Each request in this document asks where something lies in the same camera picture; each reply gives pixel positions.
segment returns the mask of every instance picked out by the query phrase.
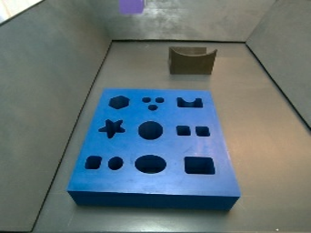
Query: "gray wall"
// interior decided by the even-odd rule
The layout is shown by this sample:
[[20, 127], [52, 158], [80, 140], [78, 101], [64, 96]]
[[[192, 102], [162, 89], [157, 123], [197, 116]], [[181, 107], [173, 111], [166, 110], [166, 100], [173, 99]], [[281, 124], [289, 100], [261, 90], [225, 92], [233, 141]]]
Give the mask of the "gray wall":
[[120, 15], [117, 2], [92, 2], [112, 39], [245, 42], [275, 0], [146, 0], [141, 15]]
[[311, 127], [311, 1], [277, 1], [246, 45]]
[[33, 227], [110, 44], [96, 22], [88, 0], [53, 0], [0, 27], [0, 230]]

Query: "oval hole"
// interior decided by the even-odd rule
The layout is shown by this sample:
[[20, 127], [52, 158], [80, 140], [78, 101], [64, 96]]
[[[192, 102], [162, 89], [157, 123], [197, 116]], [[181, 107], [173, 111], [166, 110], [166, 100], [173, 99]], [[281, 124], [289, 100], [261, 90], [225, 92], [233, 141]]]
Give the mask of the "oval hole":
[[134, 161], [134, 167], [138, 171], [146, 174], [154, 174], [165, 169], [166, 162], [161, 157], [157, 156], [142, 156]]
[[117, 170], [122, 167], [122, 159], [120, 157], [112, 157], [108, 162], [108, 167], [112, 170]]

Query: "square hole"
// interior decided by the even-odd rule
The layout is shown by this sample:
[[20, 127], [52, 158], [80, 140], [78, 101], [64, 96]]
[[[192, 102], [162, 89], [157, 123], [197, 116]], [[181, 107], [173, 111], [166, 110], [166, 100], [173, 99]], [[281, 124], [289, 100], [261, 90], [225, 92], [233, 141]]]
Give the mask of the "square hole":
[[101, 157], [88, 157], [85, 162], [85, 169], [98, 169], [101, 166]]
[[185, 157], [184, 172], [186, 174], [214, 175], [214, 166], [210, 157]]
[[209, 128], [208, 127], [196, 127], [196, 135], [198, 137], [209, 137]]
[[176, 131], [178, 136], [189, 136], [190, 131], [188, 126], [176, 126]]

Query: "hexagon-shaped hole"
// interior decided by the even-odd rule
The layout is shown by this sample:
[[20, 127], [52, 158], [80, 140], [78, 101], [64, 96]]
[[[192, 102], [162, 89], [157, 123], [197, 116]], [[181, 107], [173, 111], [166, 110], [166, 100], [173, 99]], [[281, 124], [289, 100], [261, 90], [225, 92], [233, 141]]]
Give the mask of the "hexagon-shaped hole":
[[126, 107], [129, 103], [129, 99], [124, 96], [116, 96], [113, 98], [110, 98], [109, 101], [109, 107], [114, 108], [114, 109], [120, 109], [122, 107]]

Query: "purple object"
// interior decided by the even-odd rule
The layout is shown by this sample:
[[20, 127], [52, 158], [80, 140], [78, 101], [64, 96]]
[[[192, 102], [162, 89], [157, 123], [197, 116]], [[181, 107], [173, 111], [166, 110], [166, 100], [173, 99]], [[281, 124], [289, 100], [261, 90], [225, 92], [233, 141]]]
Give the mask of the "purple object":
[[120, 14], [134, 15], [141, 14], [144, 0], [118, 0]]

